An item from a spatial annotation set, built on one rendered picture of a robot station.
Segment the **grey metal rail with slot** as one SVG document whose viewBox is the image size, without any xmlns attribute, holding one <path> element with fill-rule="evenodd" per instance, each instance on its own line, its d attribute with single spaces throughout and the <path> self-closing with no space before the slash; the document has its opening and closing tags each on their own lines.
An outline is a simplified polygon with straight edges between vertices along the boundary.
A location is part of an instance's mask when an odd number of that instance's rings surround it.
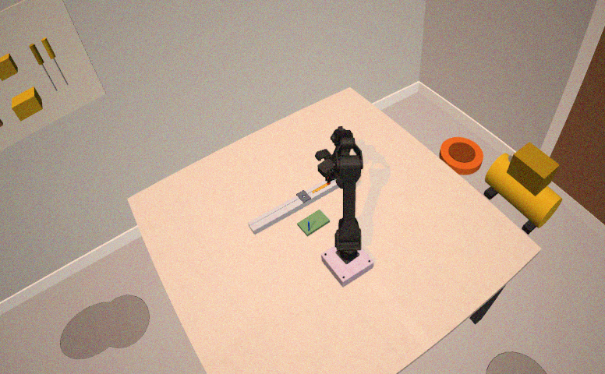
<svg viewBox="0 0 605 374">
<path fill-rule="evenodd" d="M 312 193 L 313 190 L 321 187 L 326 183 L 327 181 L 324 180 L 319 184 L 313 186 L 312 188 L 307 189 L 306 191 L 303 190 L 301 192 L 298 192 L 295 197 L 250 221 L 248 223 L 249 227 L 256 235 L 259 232 L 264 231 L 270 226 L 276 224 L 279 221 L 282 221 L 286 217 L 294 214 L 295 212 L 301 210 L 302 208 L 310 205 L 311 203 L 317 201 L 318 199 L 326 196 L 327 194 L 339 188 L 336 184 L 335 179 L 331 181 L 330 185 L 322 188 L 317 192 L 315 191 L 315 193 Z"/>
</svg>

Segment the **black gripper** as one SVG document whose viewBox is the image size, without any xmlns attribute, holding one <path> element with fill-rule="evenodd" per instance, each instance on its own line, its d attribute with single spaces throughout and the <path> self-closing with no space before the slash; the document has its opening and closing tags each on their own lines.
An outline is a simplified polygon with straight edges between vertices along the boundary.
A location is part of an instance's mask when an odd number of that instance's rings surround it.
<svg viewBox="0 0 605 374">
<path fill-rule="evenodd" d="M 336 161 L 335 158 L 334 158 L 334 156 L 333 156 L 333 154 L 331 154 L 328 149 L 319 150 L 315 154 L 315 158 L 318 161 L 321 161 L 321 159 L 325 159 L 326 160 L 328 158 L 328 156 L 331 156 L 331 159 L 332 159 L 333 162 Z M 343 189 L 343 181 L 339 178 L 338 171 L 335 172 L 335 175 L 332 176 L 331 178 L 327 179 L 327 177 L 325 177 L 325 181 L 327 181 L 327 183 L 329 183 L 329 182 L 331 182 L 332 180 L 335 180 L 335 179 L 336 179 L 336 184 L 338 185 L 338 187 L 340 189 Z"/>
</svg>

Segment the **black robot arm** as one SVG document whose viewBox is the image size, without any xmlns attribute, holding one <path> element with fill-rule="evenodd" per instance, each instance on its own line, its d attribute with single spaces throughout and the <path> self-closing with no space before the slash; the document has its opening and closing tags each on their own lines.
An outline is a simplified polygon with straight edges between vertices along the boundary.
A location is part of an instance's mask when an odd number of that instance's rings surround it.
<svg viewBox="0 0 605 374">
<path fill-rule="evenodd" d="M 355 206 L 356 182 L 363 169 L 363 155 L 355 143 L 351 130 L 338 126 L 331 140 L 336 146 L 333 152 L 336 161 L 333 162 L 331 156 L 328 156 L 325 161 L 317 165 L 317 168 L 323 177 L 329 178 L 338 171 L 339 178 L 343 181 L 343 218 L 339 220 L 338 230 L 335 233 L 337 250 L 335 254 L 345 264 L 349 264 L 360 256 L 357 251 L 362 250 L 361 228 L 355 218 Z M 350 155 L 352 148 L 356 154 Z"/>
</svg>

